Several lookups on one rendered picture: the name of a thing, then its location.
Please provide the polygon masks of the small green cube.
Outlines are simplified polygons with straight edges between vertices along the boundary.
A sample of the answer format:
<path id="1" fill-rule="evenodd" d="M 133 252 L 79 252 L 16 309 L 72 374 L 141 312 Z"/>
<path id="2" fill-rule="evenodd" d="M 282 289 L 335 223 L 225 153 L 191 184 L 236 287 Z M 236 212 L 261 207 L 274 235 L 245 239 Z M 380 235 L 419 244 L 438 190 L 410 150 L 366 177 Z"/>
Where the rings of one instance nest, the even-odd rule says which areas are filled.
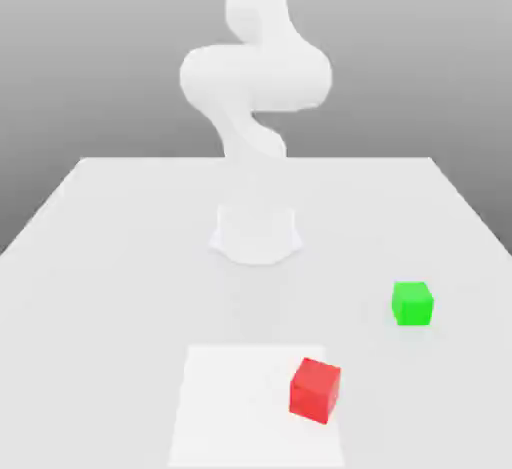
<path id="1" fill-rule="evenodd" d="M 391 307 L 400 326 L 429 325 L 432 318 L 434 298 L 425 282 L 395 282 Z"/>

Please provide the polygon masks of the small red cube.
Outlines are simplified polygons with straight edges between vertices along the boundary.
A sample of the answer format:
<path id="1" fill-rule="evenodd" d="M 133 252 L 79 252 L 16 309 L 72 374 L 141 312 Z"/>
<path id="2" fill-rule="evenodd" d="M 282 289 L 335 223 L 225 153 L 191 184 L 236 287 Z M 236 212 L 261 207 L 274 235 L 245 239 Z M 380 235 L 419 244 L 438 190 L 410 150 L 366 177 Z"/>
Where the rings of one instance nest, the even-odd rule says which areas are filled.
<path id="1" fill-rule="evenodd" d="M 289 387 L 289 412 L 327 424 L 337 403 L 342 370 L 305 357 Z"/>

